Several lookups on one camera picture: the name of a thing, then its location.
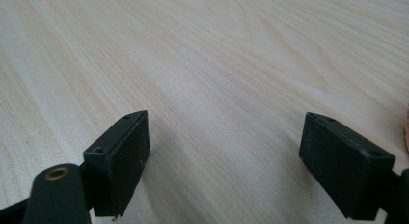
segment wooden table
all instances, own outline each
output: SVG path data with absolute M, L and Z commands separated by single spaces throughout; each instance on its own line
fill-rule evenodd
M 409 0 L 0 0 L 0 208 L 146 109 L 122 223 L 351 223 L 298 157 L 305 113 L 408 167 L 408 34 Z

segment black plastic part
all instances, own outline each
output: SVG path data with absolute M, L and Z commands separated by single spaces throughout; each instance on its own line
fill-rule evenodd
M 345 217 L 374 220 L 395 157 L 340 122 L 307 113 L 300 157 Z
M 36 176 L 23 223 L 91 223 L 78 166 L 60 164 Z
M 27 199 L 0 210 L 1 224 L 20 224 L 23 221 Z
M 148 111 L 120 118 L 84 152 L 88 207 L 96 216 L 124 214 L 149 154 Z
M 409 169 L 403 171 L 401 176 L 392 173 L 384 191 L 381 207 L 388 213 L 385 223 L 409 223 Z

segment wood grain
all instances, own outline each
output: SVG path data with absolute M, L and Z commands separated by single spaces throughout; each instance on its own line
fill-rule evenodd
M 147 109 L 122 223 L 351 223 L 298 158 L 304 116 L 408 167 L 408 34 L 409 0 L 0 0 L 0 209 Z

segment light wood surface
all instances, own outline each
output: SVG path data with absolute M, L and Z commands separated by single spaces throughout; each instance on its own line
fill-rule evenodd
M 0 209 L 146 109 L 122 223 L 352 223 L 298 157 L 305 113 L 408 167 L 408 34 L 409 0 L 0 0 Z

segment screw hole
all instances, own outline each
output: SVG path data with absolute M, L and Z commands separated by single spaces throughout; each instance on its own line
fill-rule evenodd
M 103 148 L 102 147 L 96 147 L 96 148 L 94 148 L 94 152 L 101 154 L 101 153 L 103 153 Z
M 56 168 L 45 174 L 45 178 L 49 181 L 55 181 L 60 178 L 63 178 L 68 173 L 68 171 L 69 169 L 67 167 Z

